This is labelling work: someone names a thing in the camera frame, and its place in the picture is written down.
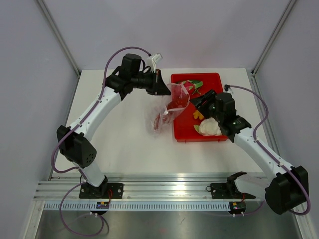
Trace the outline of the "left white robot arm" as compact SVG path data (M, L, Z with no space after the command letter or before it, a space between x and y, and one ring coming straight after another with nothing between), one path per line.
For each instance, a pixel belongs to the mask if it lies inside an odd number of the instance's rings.
M144 89L155 96L171 95L156 67L160 60L160 53L150 55L146 61L139 55L126 54L121 65L104 79L101 92L84 113L69 127L60 126L57 130L60 154L80 171L96 198L103 198L108 186L107 177L94 162L97 151L90 141L105 117L133 89Z

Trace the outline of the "yellow ginger root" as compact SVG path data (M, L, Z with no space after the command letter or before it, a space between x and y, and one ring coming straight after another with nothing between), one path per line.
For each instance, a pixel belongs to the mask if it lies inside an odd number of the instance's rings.
M199 112L199 111L195 111L194 113L193 113L193 117L194 117L194 119L199 119L199 120L203 120L204 119L204 116Z

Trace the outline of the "clear zip top bag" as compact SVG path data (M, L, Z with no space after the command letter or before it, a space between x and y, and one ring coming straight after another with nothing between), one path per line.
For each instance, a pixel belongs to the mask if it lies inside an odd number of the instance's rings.
M153 135L165 131L189 105L190 95L183 84L167 86L171 95L160 96L145 108L146 130Z

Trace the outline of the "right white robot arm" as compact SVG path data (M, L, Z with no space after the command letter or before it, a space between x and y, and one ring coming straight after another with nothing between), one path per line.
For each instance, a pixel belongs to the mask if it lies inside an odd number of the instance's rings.
M294 167L257 137L257 130L237 114L235 100L227 92L210 90L191 99L207 119L217 121L221 133L244 150L262 169L265 180L238 172L227 178L226 191L231 197L242 193L260 198L278 215L287 211L304 216L310 212L309 176L302 166Z

